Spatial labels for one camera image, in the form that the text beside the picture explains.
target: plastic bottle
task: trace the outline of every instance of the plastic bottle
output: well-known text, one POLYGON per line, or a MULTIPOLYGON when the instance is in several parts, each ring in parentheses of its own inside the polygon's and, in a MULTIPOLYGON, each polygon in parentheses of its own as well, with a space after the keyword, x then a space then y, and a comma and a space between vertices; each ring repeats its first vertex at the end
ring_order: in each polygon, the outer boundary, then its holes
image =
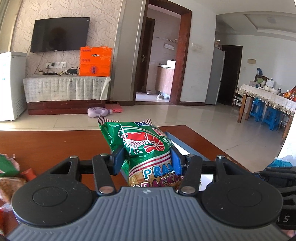
POLYGON ((89 108, 87 110, 87 114, 90 118, 96 118, 98 117, 100 114, 102 116, 107 116, 109 114, 112 114, 113 111, 112 110, 108 110, 106 108, 101 108, 101 107, 93 107, 93 108, 89 108))

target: gray ribbed plate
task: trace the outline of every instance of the gray ribbed plate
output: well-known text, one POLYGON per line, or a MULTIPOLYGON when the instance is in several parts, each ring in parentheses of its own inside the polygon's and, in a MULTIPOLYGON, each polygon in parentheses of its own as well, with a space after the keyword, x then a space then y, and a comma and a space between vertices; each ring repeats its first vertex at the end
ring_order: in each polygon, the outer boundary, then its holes
POLYGON ((258 229, 228 227, 209 217, 196 199, 172 188, 130 188, 100 197, 74 223, 57 228, 19 225, 11 241, 286 241, 275 225, 258 229))

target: green snack bag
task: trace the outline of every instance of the green snack bag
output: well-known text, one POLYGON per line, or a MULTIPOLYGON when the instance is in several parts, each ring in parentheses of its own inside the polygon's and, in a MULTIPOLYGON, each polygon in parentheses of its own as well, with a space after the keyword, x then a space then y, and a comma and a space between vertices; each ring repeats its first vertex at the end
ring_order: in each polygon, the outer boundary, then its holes
POLYGON ((0 177, 14 177, 19 173, 20 165, 7 155, 0 154, 0 177))
POLYGON ((183 177, 175 174, 170 157, 171 140, 150 119, 116 122, 99 116, 98 123, 112 151, 123 145, 122 170, 132 187, 178 187, 183 177))

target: wooden table leg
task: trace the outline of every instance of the wooden table leg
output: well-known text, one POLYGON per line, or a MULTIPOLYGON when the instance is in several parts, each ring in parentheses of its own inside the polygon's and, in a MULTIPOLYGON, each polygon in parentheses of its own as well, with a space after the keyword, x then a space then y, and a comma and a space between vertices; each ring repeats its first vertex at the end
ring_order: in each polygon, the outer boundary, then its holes
POLYGON ((251 109, 252 109, 252 105, 253 105, 253 101, 254 101, 254 97, 251 97, 251 101, 250 101, 250 104, 249 104, 249 107, 248 107, 248 111, 247 111, 247 115, 246 115, 246 121, 249 120, 251 109))
POLYGON ((288 121, 287 126, 285 128, 285 131, 284 131, 283 136, 281 138, 281 145, 283 145, 283 143, 285 142, 285 140, 287 138, 287 135, 289 133, 289 130, 290 130, 290 127, 291 127, 291 124, 292 124, 292 121, 293 121, 293 117, 294 116, 290 116, 290 118, 289 118, 289 121, 288 121))
POLYGON ((242 98, 242 106, 241 106, 241 108, 239 110, 239 118, 237 119, 238 123, 242 122, 242 116, 244 114, 244 107, 246 105, 246 100, 247 100, 247 95, 244 95, 243 98, 242 98))

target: bowl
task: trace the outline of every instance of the bowl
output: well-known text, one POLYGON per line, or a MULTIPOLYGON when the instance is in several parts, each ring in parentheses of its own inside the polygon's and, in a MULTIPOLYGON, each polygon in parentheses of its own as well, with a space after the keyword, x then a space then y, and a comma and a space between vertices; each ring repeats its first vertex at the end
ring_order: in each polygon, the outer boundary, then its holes
POLYGON ((276 89, 271 88, 270 89, 270 92, 277 95, 279 93, 279 90, 276 90, 276 89))
POLYGON ((266 90, 266 91, 269 91, 270 92, 270 87, 268 87, 268 86, 264 86, 264 89, 266 90))

